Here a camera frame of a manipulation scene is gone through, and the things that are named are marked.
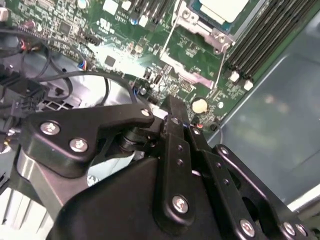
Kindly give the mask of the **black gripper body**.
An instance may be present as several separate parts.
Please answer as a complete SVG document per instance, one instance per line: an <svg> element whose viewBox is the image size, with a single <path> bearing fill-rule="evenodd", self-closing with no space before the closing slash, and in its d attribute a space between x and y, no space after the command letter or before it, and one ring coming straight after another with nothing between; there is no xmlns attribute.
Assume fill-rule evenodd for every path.
<svg viewBox="0 0 320 240"><path fill-rule="evenodd" d="M73 196L51 240L223 240L193 157L147 157Z"/></svg>

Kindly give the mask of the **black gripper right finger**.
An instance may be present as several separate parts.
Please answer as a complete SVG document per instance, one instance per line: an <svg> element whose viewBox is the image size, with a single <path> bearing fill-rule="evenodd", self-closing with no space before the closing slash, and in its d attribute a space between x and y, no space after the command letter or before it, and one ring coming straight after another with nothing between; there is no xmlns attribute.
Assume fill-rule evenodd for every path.
<svg viewBox="0 0 320 240"><path fill-rule="evenodd" d="M201 174L224 240L314 240L315 234L227 146L210 147L185 129L192 166Z"/></svg>

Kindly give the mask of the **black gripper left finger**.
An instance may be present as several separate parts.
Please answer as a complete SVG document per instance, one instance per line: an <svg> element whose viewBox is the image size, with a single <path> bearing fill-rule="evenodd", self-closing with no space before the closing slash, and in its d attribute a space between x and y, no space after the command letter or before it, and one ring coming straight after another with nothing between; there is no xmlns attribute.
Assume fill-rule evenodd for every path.
<svg viewBox="0 0 320 240"><path fill-rule="evenodd" d="M75 195L145 158L191 157L184 102L165 98L164 118L140 103L31 114L17 171L55 220Z"/></svg>

